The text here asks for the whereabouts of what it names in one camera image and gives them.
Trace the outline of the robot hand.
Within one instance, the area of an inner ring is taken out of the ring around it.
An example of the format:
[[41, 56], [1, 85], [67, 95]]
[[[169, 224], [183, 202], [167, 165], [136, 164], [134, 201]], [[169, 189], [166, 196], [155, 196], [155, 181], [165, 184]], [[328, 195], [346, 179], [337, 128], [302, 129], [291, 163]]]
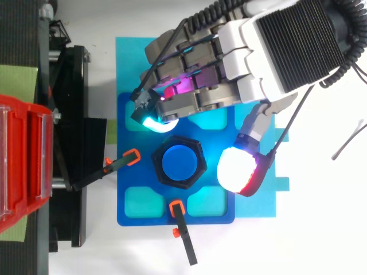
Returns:
[[255, 103], [216, 172], [223, 188], [250, 197], [276, 154], [259, 151], [271, 118], [302, 89], [345, 74], [365, 14], [356, 1], [216, 1], [146, 46], [131, 117], [167, 132], [184, 117]]

